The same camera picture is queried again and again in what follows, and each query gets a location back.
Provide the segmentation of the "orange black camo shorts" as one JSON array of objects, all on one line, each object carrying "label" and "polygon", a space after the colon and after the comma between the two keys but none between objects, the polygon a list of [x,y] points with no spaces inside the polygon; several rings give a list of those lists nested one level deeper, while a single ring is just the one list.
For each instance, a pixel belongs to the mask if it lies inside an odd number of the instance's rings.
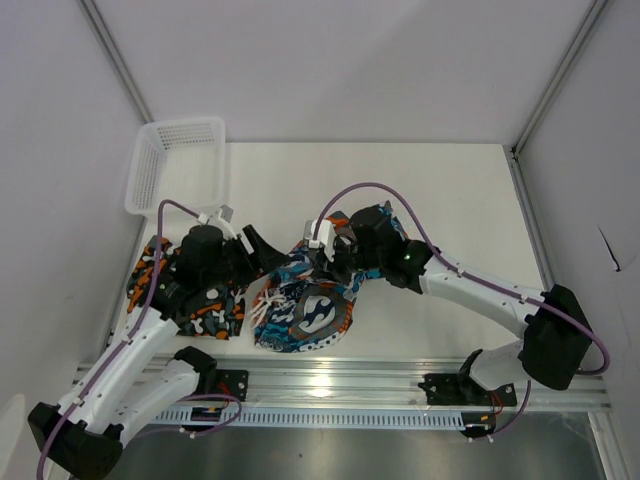
[{"label": "orange black camo shorts", "polygon": [[[152,235],[142,250],[126,285],[126,313],[129,317],[144,304],[145,289],[150,285],[154,267],[156,235]],[[199,293],[180,336],[213,337],[229,340],[239,336],[245,319],[246,287],[233,285]]]}]

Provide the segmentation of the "blue orange patterned shorts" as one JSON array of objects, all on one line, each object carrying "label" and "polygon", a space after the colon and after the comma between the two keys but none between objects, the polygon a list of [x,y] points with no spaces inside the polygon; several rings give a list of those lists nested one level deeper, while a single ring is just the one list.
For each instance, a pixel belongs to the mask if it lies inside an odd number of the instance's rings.
[{"label": "blue orange patterned shorts", "polygon": [[[372,206],[389,206],[396,217],[390,202]],[[324,219],[334,224],[337,238],[349,235],[347,224],[352,215],[336,211]],[[331,262],[322,254],[311,253],[303,240],[287,256],[287,263],[269,274],[253,301],[254,344],[276,353],[302,353],[339,342],[353,324],[363,284],[384,278],[374,270],[341,281],[331,274]]]}]

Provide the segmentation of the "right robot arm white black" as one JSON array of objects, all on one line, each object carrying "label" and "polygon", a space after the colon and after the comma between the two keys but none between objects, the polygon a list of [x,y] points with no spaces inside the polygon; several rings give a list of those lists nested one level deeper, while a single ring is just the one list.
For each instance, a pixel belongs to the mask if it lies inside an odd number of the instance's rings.
[{"label": "right robot arm white black", "polygon": [[428,242],[407,238],[378,206],[356,212],[336,234],[327,267],[339,278],[376,270],[397,288],[448,300],[511,332],[514,342],[465,360],[457,377],[466,395],[527,380],[564,391],[593,342],[568,288],[538,291],[467,270]]}]

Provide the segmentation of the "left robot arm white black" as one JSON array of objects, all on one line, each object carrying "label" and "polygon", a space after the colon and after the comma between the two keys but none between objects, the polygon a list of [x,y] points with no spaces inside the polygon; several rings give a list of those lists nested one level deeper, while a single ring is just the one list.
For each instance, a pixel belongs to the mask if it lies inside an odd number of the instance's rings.
[{"label": "left robot arm white black", "polygon": [[178,350],[144,386],[134,383],[206,293],[243,289],[282,266],[285,254],[252,226],[230,235],[210,224],[192,227],[176,250],[156,234],[149,252],[151,263],[138,271],[124,329],[67,394],[54,404],[38,403],[28,415],[40,450],[37,478],[53,462],[77,479],[103,479],[134,437],[172,404],[241,402],[218,390],[217,361],[196,347]]}]

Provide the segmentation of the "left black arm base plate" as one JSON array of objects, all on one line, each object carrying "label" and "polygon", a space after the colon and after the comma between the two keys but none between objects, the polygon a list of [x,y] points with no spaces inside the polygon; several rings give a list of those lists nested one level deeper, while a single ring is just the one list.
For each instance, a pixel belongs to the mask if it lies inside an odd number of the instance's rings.
[{"label": "left black arm base plate", "polygon": [[225,394],[244,402],[247,397],[249,377],[247,370],[217,370],[215,378],[205,382],[202,394]]}]

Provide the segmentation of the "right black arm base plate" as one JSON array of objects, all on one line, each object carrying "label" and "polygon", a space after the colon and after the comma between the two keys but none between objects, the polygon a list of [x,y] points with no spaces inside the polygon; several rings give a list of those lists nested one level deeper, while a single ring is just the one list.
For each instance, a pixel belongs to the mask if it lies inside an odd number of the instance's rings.
[{"label": "right black arm base plate", "polygon": [[517,405],[513,384],[486,390],[473,380],[453,373],[429,373],[417,384],[431,406],[491,407]]}]

